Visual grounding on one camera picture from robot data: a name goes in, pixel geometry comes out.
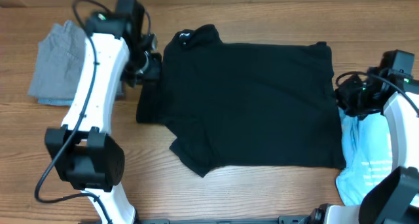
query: wooden table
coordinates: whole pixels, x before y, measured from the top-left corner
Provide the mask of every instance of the wooden table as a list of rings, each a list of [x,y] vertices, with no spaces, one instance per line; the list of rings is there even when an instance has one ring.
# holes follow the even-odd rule
[[[147,7],[163,51],[182,29],[215,24],[224,42],[309,45],[327,41],[335,74],[365,71],[382,53],[419,53],[419,1],[271,3]],[[86,16],[90,9],[81,12]],[[37,43],[53,23],[73,19],[71,9],[0,9],[0,223],[75,223],[98,216],[87,198],[39,204],[33,190],[50,162],[45,129],[58,127],[67,107],[27,96]],[[419,75],[418,60],[415,75]],[[339,170],[303,167],[234,167],[200,178],[169,151],[175,139],[163,126],[137,124],[141,87],[113,111],[113,137],[124,149],[122,183],[141,218],[219,219],[309,214],[319,204],[342,204]],[[45,198],[74,193],[53,170]]]

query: cable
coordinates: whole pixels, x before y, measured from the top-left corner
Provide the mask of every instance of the cable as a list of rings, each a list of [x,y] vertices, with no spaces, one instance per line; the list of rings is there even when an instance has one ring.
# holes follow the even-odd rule
[[[44,183],[46,177],[48,176],[48,174],[51,172],[51,170],[53,169],[53,167],[55,166],[55,164],[57,163],[58,159],[60,159],[60,157],[63,155],[64,151],[67,149],[67,147],[69,147],[69,145],[71,144],[71,142],[73,141],[73,138],[77,132],[77,130],[79,129],[82,120],[85,118],[85,113],[86,113],[86,109],[87,109],[87,105],[90,99],[90,95],[92,94],[92,90],[93,90],[93,86],[94,86],[94,81],[96,78],[96,68],[98,65],[98,57],[96,56],[96,48],[94,46],[93,40],[92,38],[87,34],[86,32],[86,28],[83,24],[83,22],[80,19],[79,13],[77,12],[77,5],[80,2],[87,2],[87,3],[92,3],[95,4],[101,8],[103,8],[106,12],[111,12],[108,8],[106,8],[104,5],[93,1],[93,0],[74,0],[73,2],[73,13],[74,16],[76,17],[80,27],[82,27],[82,29],[84,30],[87,39],[90,41],[90,44],[92,45],[92,50],[93,50],[93,57],[94,57],[94,63],[93,63],[93,76],[92,76],[92,80],[90,81],[90,86],[87,92],[87,96],[86,99],[84,101],[83,107],[81,109],[80,115],[79,115],[79,119],[77,120],[76,125],[74,126],[73,131],[71,132],[70,136],[67,138],[67,140],[65,141],[64,145],[62,146],[62,148],[58,151],[57,155],[52,159],[51,163],[48,165],[48,167],[46,168],[45,172],[43,173],[43,175],[41,176],[41,178],[38,181],[38,184],[35,187],[35,199],[38,202],[42,202],[45,204],[52,204],[52,203],[57,203],[57,202],[61,202],[61,201],[65,201],[65,200],[69,200],[72,198],[78,198],[78,197],[91,197],[94,199],[94,202],[98,202],[100,208],[102,209],[102,212],[108,222],[108,224],[112,224],[112,220],[109,217],[109,214],[106,212],[105,206],[103,205],[103,202],[99,199],[99,197],[97,195],[94,195],[92,193],[80,193],[80,194],[74,194],[74,195],[69,195],[69,196],[65,196],[62,198],[57,198],[54,200],[44,200],[39,196],[39,191],[41,190],[42,184]]]
[[[361,71],[350,71],[347,73],[343,73],[341,74],[337,79],[336,79],[336,85],[339,87],[339,80],[345,76],[349,76],[349,75],[364,75],[364,76],[368,76],[374,79],[377,79],[379,81],[382,81],[383,83],[389,84],[391,87],[393,87],[394,89],[396,89],[396,91],[398,91],[398,93],[400,93],[407,101],[408,103],[412,106],[412,108],[416,111],[417,117],[419,117],[419,109],[418,107],[413,103],[412,99],[410,99],[410,97],[408,97],[406,95],[406,92],[404,92],[403,90],[401,90],[398,86],[396,86],[395,84],[393,84],[392,82],[390,82],[389,80],[383,78],[383,77],[379,77],[377,75],[374,74],[370,74],[370,73],[364,73]]]
[[[149,11],[145,10],[144,12],[145,12],[145,15],[147,15],[147,19],[149,20],[149,27],[147,30],[147,35],[150,35],[151,34],[151,17],[150,17]]]

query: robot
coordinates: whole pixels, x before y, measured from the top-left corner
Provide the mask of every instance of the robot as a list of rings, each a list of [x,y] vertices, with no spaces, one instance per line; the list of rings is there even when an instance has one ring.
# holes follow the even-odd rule
[[[84,24],[77,4],[100,6]],[[148,12],[136,0],[118,0],[115,12],[92,0],[76,0],[73,11],[86,32],[86,54],[75,99],[60,129],[48,128],[45,145],[52,162],[39,180],[35,198],[55,203],[87,196],[101,221],[114,224],[401,224],[419,223],[419,209],[410,202],[419,192],[419,81],[411,75],[414,55],[400,50],[386,52],[379,67],[368,72],[349,72],[338,77],[338,105],[347,115],[365,118],[381,112],[388,120],[392,138],[393,172],[378,184],[360,206],[322,204],[310,215],[277,219],[169,221],[139,220],[128,202],[121,179],[124,151],[112,139],[111,113],[120,81],[134,87],[153,84],[162,71],[162,57],[155,52]],[[148,31],[141,34],[144,16]],[[361,80],[359,75],[367,76]],[[342,77],[350,76],[342,84]],[[79,145],[86,141],[87,146]],[[39,191],[48,173],[56,168],[62,181],[81,193],[44,200]]]

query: black t-shirt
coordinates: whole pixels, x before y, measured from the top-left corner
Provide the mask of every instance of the black t-shirt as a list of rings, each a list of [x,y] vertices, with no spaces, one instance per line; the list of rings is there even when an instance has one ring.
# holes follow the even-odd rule
[[[138,122],[165,124],[198,175],[226,165],[345,168],[331,49],[224,44],[213,25],[175,35]]]

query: folded gray cloth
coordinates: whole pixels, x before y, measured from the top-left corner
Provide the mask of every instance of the folded gray cloth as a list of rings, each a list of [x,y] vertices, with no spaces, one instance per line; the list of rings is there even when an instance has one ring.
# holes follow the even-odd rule
[[[72,100],[84,62],[84,31],[71,20],[54,24],[38,44],[38,56],[28,94],[40,99]]]

